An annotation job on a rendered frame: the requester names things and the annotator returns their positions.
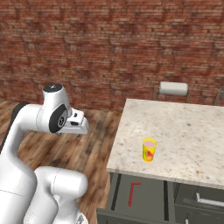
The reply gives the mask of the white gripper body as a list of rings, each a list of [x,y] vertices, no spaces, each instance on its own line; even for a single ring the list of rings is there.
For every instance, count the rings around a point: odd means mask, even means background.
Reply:
[[[89,131],[88,120],[86,117],[84,117],[81,122],[76,122],[75,120],[67,120],[66,124],[59,131],[59,133],[82,135],[87,134],[88,131]]]

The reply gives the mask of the chair with white backrest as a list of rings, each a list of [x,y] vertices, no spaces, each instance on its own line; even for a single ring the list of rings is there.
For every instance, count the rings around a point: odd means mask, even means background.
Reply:
[[[155,101],[159,95],[185,96],[185,102],[188,103],[191,91],[186,83],[161,81],[158,87],[153,88],[153,100]]]

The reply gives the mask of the yellow smoothie cup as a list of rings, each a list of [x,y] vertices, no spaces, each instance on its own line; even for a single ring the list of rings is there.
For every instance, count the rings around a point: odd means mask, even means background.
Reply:
[[[143,160],[151,162],[154,158],[158,143],[153,138],[145,138],[143,140]]]

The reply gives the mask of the dark grey open drawer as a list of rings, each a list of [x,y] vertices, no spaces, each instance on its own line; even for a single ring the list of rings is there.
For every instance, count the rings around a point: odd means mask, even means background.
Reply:
[[[110,174],[107,204],[96,213],[98,224],[176,224],[167,181],[118,173]]]

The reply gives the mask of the dark grey drawer front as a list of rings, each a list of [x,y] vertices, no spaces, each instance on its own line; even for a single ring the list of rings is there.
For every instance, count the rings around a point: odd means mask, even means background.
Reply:
[[[217,213],[188,206],[175,206],[175,220],[178,224],[224,224],[224,213]]]
[[[196,207],[204,207],[215,210],[224,210],[224,207],[209,206],[198,203],[196,200],[196,193],[200,193],[200,197],[209,200],[220,200],[216,198],[219,194],[224,194],[224,190],[208,188],[198,185],[177,184],[175,192],[175,203],[177,205],[190,205]]]

